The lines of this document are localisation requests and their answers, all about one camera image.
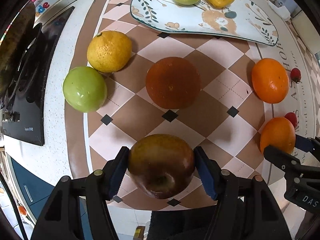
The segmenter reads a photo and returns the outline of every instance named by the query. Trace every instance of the screw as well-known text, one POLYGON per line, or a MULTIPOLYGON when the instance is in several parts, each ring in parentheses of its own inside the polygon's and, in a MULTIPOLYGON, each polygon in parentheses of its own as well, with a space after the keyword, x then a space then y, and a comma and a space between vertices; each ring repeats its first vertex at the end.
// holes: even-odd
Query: screw
POLYGON ((103 173, 103 170, 95 170, 95 171, 93 172, 93 174, 94 174, 95 176, 100 176, 102 173, 103 173))
POLYGON ((222 174, 223 176, 229 176, 229 175, 230 175, 230 171, 228 171, 228 170, 222 170, 222 171, 221 171, 221 174, 222 174))
POLYGON ((63 176, 62 178, 61 178, 61 181, 62 182, 67 182, 69 180, 69 176, 63 176))
POLYGON ((254 176, 254 178, 256 179, 256 181, 261 182, 263 181, 263 178, 260 175, 254 176))

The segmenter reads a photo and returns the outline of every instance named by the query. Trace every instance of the pink and brown checkered pattern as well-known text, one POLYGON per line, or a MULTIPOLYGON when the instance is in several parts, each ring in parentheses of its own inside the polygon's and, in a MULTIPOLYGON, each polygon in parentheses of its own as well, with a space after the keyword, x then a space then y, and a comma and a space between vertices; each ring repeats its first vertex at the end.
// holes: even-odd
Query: pink and brown checkered pattern
MULTIPOLYGON (((252 92, 253 61, 247 41, 207 35, 159 33, 130 15, 131 0, 109 0, 99 31, 116 30, 132 40, 128 65, 105 78, 108 100, 88 114, 93 169, 114 159, 121 146, 129 148, 141 138, 166 133, 184 139, 192 148, 202 146, 210 159, 237 176, 251 178, 262 172, 258 130, 265 121, 263 102, 252 92), (152 102, 145 77, 153 63, 164 57, 183 57, 200 73, 202 90, 195 103, 168 111, 152 102)), ((215 204, 194 176, 175 200, 144 195, 126 174, 112 205, 145 210, 200 208, 215 204)))

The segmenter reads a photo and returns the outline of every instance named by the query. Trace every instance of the orange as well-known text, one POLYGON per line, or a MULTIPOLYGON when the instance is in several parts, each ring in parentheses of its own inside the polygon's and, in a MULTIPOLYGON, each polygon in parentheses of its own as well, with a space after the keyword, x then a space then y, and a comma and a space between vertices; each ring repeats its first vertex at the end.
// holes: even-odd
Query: orange
POLYGON ((252 85, 257 96, 269 104, 280 103, 288 94, 289 77, 275 59, 264 58, 252 69, 252 85))
POLYGON ((131 50, 132 42, 127 35, 117 31, 104 31, 90 42, 87 59, 99 72, 116 72, 128 63, 131 50))
POLYGON ((195 101, 201 90, 200 75, 186 59, 163 58, 149 69, 146 89, 152 101, 162 108, 185 108, 195 101))
POLYGON ((272 145, 291 154, 296 143, 296 135, 292 123, 284 117, 272 118, 263 128, 260 138, 260 150, 272 145))

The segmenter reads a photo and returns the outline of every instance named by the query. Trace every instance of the decorative plate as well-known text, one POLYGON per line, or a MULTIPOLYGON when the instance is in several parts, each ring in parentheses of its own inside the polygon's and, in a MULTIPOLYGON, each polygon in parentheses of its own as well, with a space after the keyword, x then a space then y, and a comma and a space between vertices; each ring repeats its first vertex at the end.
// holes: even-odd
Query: decorative plate
POLYGON ((173 0, 132 0, 137 21, 166 33, 196 33, 233 37, 274 46, 278 32, 267 14, 250 0, 235 0, 217 9, 206 0, 181 6, 173 0))

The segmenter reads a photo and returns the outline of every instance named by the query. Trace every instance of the black diamond tile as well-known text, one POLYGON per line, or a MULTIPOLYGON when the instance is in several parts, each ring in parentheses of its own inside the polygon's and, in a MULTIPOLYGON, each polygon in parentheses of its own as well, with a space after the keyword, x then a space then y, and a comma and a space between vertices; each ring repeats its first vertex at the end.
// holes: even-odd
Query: black diamond tile
POLYGON ((162 117, 166 119, 168 122, 172 122, 174 119, 178 117, 178 115, 174 111, 168 110, 162 117))
POLYGON ((176 205, 180 204, 181 201, 176 200, 175 198, 173 198, 172 200, 168 201, 167 204, 169 204, 170 206, 175 207, 176 205))
POLYGON ((117 195, 115 195, 115 196, 113 196, 113 198, 112 198, 114 201, 116 201, 117 203, 120 203, 120 202, 122 202, 123 201, 123 199, 122 198, 120 198, 120 197, 118 197, 117 195))
POLYGON ((105 115, 104 117, 102 117, 101 122, 103 122, 105 125, 108 125, 112 122, 112 118, 109 115, 105 115))
POLYGON ((232 106, 232 107, 227 111, 227 113, 230 114, 232 117, 235 117, 235 116, 239 113, 239 110, 232 106))
POLYGON ((158 34, 158 37, 160 37, 160 38, 166 38, 166 37, 168 37, 170 34, 169 33, 159 33, 158 34))

